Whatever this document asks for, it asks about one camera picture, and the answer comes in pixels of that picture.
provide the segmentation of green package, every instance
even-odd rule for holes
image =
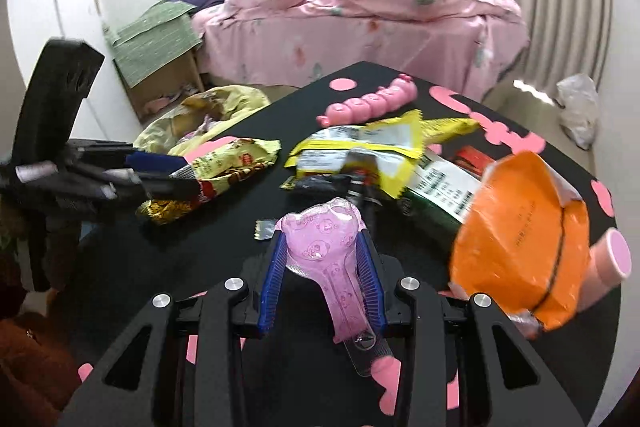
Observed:
[[[398,206],[420,229],[450,250],[481,184],[457,165],[427,150]]]

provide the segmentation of yellow plastic bag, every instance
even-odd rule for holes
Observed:
[[[255,87],[214,87],[186,98],[149,124],[133,146],[146,152],[182,156],[268,105],[267,96]],[[183,136],[202,124],[205,115],[218,123],[206,134],[178,144]]]
[[[308,174],[336,173],[345,168],[349,150],[361,147],[376,156],[380,188],[398,199],[414,173],[424,149],[454,136],[475,131],[470,118],[422,120],[413,109],[397,118],[366,125],[339,125],[322,129],[302,140],[289,153],[285,167],[296,167],[298,178]]]

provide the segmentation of orange snack bag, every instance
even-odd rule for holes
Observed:
[[[575,314],[589,262],[584,201],[528,151],[496,162],[482,181],[454,242],[451,281],[559,328]]]

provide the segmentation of white plastic bag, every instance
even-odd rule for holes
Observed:
[[[574,74],[556,84],[560,125],[575,144],[589,150],[596,136],[598,123],[598,93],[593,80],[584,73]]]

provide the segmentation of pink blanket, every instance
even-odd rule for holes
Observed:
[[[226,0],[192,21],[201,70],[303,87],[360,60],[474,100],[529,42],[513,0]]]

